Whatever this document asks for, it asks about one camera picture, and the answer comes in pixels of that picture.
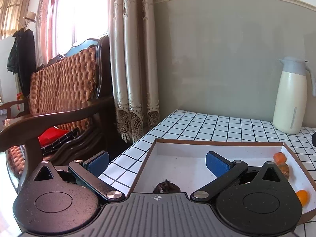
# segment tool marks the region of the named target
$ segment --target black plaid cloth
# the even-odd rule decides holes
[[[56,152],[64,143],[73,140],[77,137],[79,132],[79,128],[76,127],[75,129],[69,131],[68,133],[64,134],[62,137],[58,138],[56,141],[53,143],[46,145],[42,147],[42,153],[43,156],[47,156],[50,154],[53,154]]]

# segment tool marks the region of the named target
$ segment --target metal screw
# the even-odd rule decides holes
[[[118,199],[120,197],[122,197],[122,193],[120,191],[109,191],[106,196],[109,198],[109,199]]]
[[[193,196],[197,199],[205,199],[209,194],[206,191],[196,191]]]

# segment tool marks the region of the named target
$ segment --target black jacket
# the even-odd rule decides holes
[[[13,74],[18,73],[24,97],[30,93],[31,75],[36,71],[35,42],[32,30],[20,29],[13,34],[15,37],[11,49],[7,69]]]

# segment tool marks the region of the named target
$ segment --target blue pad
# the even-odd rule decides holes
[[[206,155],[206,166],[217,178],[230,170],[230,166],[211,152]]]
[[[108,167],[110,157],[107,152],[103,153],[100,157],[87,164],[86,169],[95,177],[99,177],[104,170]]]

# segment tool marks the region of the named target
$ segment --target triangular cutout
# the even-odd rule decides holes
[[[34,181],[44,181],[44,180],[50,180],[53,179],[53,175],[51,174],[51,171],[48,167],[44,166],[40,169],[37,176],[35,177]]]
[[[267,181],[281,182],[280,178],[272,167],[267,169],[262,179]]]

